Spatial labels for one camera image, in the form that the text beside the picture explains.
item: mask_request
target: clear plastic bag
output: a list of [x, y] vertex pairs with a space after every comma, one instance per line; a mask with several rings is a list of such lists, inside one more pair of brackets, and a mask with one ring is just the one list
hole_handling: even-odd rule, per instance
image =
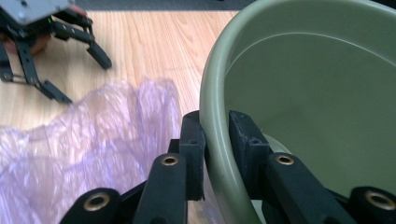
[[107, 84], [29, 132], [1, 128], [0, 223], [59, 223], [91, 189], [140, 184], [180, 121], [176, 87], [162, 79]]

